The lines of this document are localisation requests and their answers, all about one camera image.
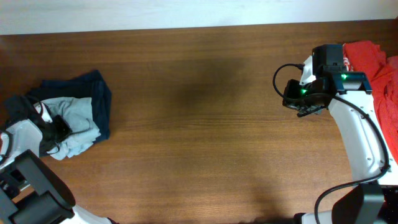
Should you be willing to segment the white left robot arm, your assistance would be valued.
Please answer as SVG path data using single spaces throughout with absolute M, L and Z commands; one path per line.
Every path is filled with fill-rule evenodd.
M 25 96 L 12 96 L 4 104 L 10 118 L 1 128 L 1 221 L 112 224 L 78 206 L 67 185 L 40 160 L 71 135 L 69 125 Z

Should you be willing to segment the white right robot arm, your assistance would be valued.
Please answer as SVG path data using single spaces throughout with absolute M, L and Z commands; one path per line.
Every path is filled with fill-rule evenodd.
M 284 107 L 298 117 L 328 110 L 349 159 L 352 182 L 324 191 L 313 213 L 298 213 L 294 223 L 397 223 L 397 163 L 390 152 L 364 72 L 344 65 L 343 47 L 325 44 L 297 64 L 300 80 L 280 93 Z

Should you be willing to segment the light blue t-shirt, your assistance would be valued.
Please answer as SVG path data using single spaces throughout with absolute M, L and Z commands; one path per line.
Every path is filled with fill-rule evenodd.
M 72 130 L 71 135 L 53 149 L 41 149 L 40 155 L 61 161 L 89 149 L 100 129 L 93 121 L 91 98 L 58 97 L 41 101 L 47 105 L 51 117 L 60 115 Z

